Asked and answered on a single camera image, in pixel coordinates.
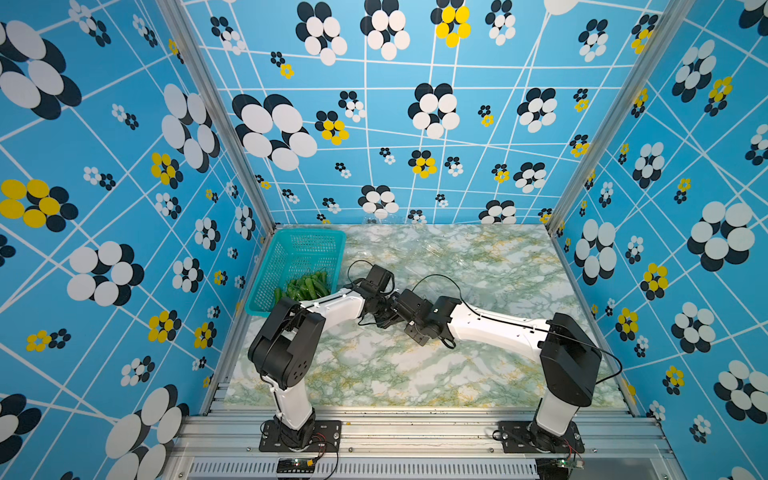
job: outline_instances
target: teal plastic basket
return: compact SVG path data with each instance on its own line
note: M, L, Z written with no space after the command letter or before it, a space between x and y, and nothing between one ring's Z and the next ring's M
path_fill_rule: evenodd
M248 296L245 311L268 316L275 304L275 288L317 270L328 272L329 290L336 291L346 233L339 230L290 228L275 233Z

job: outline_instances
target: yellow circle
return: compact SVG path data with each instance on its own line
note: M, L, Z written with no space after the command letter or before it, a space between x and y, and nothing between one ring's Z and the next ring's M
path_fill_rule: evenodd
M464 23L469 20L469 7L463 5L456 10L456 23Z
M457 33L460 38L467 38L472 33L472 27L469 23L462 23L458 26Z
M27 194L27 187L18 180L6 180L0 185L3 195L13 200L24 198Z
M451 5L448 5L442 10L442 20L445 23L453 22L454 18L456 18L456 10Z
M24 212L24 223L32 228L40 228L45 225L45 214L40 210L27 210Z
M445 39L445 44L448 45L450 48L454 48L456 45L458 45L458 33L455 31L453 33L450 33L448 37Z
M40 200L40 210L46 215L55 215L61 209L61 205L50 197Z
M437 38L445 38L448 36L449 28L448 24L441 23L440 25L435 28L435 35L437 35Z
M33 197L44 198L48 196L51 190L43 180L30 180L27 184L27 191Z

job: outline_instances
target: black mounting plate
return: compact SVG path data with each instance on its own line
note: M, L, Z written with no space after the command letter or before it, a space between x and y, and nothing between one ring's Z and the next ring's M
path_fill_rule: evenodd
M321 433L326 437L328 443L331 444L331 448L326 447L326 453L334 453L339 450L339 441L341 439L341 421L339 420L315 420L315 429L313 433ZM333 434L338 433L338 437L334 438ZM259 452L292 452L298 453L295 450L290 449L287 445L284 445L279 438L280 426L272 420L267 420L264 423L264 435L261 435L261 442L259 443ZM319 452L320 446L318 442L310 443L305 452Z
M536 447L529 445L525 442L517 442L515 439L524 438L528 432L528 425L531 422L499 422L498 429L499 435L506 433L509 438L502 440L502 448L504 453L541 453ZM571 422L568 426L568 430L565 431L563 438L568 440L568 443L576 450L576 452L584 453L584 443L581 441L581 434L578 431L578 427L575 423ZM571 450L564 442L561 445L554 447L553 453L569 453Z

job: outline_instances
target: green vegetable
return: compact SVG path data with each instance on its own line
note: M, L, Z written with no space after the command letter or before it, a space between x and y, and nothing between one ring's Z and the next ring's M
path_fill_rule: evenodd
M306 288L310 291L310 294L312 295L312 299L318 299L320 298L317 295L317 292L315 291L315 284L312 281L312 278L307 277L306 280L304 280L304 284L306 285Z

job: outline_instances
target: black cable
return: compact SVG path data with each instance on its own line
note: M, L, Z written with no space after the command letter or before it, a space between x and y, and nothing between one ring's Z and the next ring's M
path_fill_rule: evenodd
M600 383L602 383L602 382L604 382L604 381L606 381L608 379L612 379L615 376L619 376L621 374L621 372L624 371L624 365L621 364L621 360L619 360L619 358L617 356L615 356L613 353L608 352L607 350L603 350L599 346L590 345L589 343L573 339L570 336L562 335L560 333L552 332L552 331L549 331L549 330L540 329L540 328L537 328L537 327L534 327L534 326L521 325L519 323L512 323L512 322L505 322L504 320L494 319L494 318L491 318L489 316L480 315L479 313L475 312L475 310L466 302L466 300L464 300L464 297L462 296L462 288L460 286L458 286L458 284L455 281L453 281L453 279L451 277L445 276L442 273L432 273L431 275L425 276L424 278L422 278L421 280L416 282L416 285L413 288L411 288L411 291L416 290L416 287L419 286L419 284L421 282L423 282L424 280L428 279L431 276L441 276L441 277L443 277L445 279L448 279L448 281L450 281L451 283L453 283L456 286L456 288L458 289L458 298L467 306L467 308L469 309L470 312L474 313L475 315L477 315L477 316L479 316L481 318L493 320L494 322L506 323L507 325L519 326L519 327L525 328L525 329L536 330L536 331L544 332L544 333L551 334L551 335L554 335L554 336L560 336L560 337L562 337L562 338L564 338L566 340L569 340L571 342L576 342L576 343L580 343L581 345L586 345L586 346L588 346L590 348L593 348L593 349L596 349L596 350L598 350L598 351L600 351L602 353L605 353L606 355L612 356L614 358L614 360L616 360L616 362L619 364L619 370L616 373L614 373L613 375L609 375L609 376L605 377L604 379L598 380L597 382L594 383L595 385L598 385L598 384L600 384Z

